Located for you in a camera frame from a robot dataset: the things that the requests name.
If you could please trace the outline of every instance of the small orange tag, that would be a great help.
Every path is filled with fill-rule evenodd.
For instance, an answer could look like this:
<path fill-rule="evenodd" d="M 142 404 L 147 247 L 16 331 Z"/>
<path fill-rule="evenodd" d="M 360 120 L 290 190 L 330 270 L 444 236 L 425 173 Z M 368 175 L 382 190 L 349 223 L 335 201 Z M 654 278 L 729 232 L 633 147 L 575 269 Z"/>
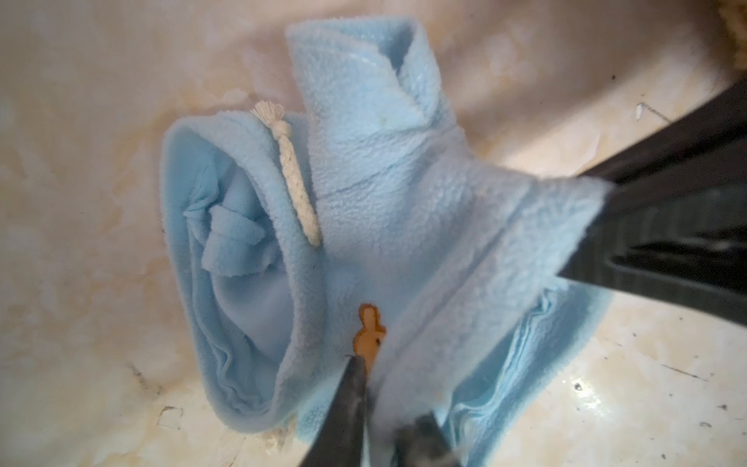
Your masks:
<path fill-rule="evenodd" d="M 375 305 L 371 303 L 362 304 L 358 314 L 361 317 L 363 329 L 358 331 L 356 338 L 353 339 L 353 352 L 357 356 L 363 357 L 366 361 L 366 374 L 370 374 L 379 347 L 384 343 L 386 328 L 380 323 L 379 309 Z"/>

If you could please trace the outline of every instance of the brown fuzzy object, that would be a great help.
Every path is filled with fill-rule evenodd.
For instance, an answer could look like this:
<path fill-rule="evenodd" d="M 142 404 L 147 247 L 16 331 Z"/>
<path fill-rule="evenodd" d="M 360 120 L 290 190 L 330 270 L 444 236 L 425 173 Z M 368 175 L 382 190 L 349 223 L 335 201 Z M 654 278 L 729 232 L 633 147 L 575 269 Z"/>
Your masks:
<path fill-rule="evenodd" d="M 747 69 L 747 0 L 719 0 L 719 13 L 737 43 L 734 66 Z"/>

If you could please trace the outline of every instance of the folded towel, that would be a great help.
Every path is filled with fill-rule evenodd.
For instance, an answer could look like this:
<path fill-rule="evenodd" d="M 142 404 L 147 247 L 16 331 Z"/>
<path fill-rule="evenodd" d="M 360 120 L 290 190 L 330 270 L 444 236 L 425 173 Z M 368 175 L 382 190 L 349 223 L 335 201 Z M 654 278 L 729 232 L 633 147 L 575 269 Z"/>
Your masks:
<path fill-rule="evenodd" d="M 369 382 L 372 465 L 431 410 L 482 465 L 606 306 L 555 274 L 609 186 L 477 160 L 412 19 L 304 22 L 287 37 L 308 116 L 285 119 L 320 247 L 254 115 L 184 118 L 164 143 L 164 227 L 208 398 L 236 430 L 297 414 L 311 438 L 372 303 L 387 328 Z"/>

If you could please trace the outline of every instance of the white rope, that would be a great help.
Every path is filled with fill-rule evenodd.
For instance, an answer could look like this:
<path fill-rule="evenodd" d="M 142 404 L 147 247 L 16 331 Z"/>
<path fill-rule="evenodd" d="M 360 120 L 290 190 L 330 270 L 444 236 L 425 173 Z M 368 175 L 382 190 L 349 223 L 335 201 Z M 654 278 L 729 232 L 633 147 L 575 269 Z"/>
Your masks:
<path fill-rule="evenodd" d="M 303 233 L 314 247 L 318 247 L 322 242 L 322 234 L 319 229 L 319 220 L 317 213 L 314 212 L 314 206 L 309 201 L 309 194 L 303 185 L 301 176 L 301 167 L 296 159 L 296 150 L 291 142 L 291 126 L 284 121 L 283 108 L 281 105 L 273 104 L 268 101 L 257 102 L 252 109 L 252 113 L 257 116 L 270 130 L 273 137 L 280 146 L 280 167 L 282 175 L 285 177 L 285 184 L 288 186 L 288 193 L 291 195 L 293 207 L 296 209 L 296 215 L 301 222 Z"/>

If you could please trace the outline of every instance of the marble surface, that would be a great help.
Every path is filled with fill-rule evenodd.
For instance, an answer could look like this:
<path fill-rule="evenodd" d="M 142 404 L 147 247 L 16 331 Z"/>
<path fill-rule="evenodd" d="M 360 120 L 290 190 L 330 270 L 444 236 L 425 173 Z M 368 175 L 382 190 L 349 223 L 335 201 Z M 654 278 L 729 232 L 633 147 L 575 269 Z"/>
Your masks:
<path fill-rule="evenodd" d="M 0 3 L 0 464 L 294 466 L 208 406 L 164 249 L 174 119 L 301 110 L 301 19 L 427 27 L 469 140 L 573 174 L 728 86 L 714 1 L 28 0 Z M 747 330 L 620 294 L 494 466 L 747 466 Z"/>

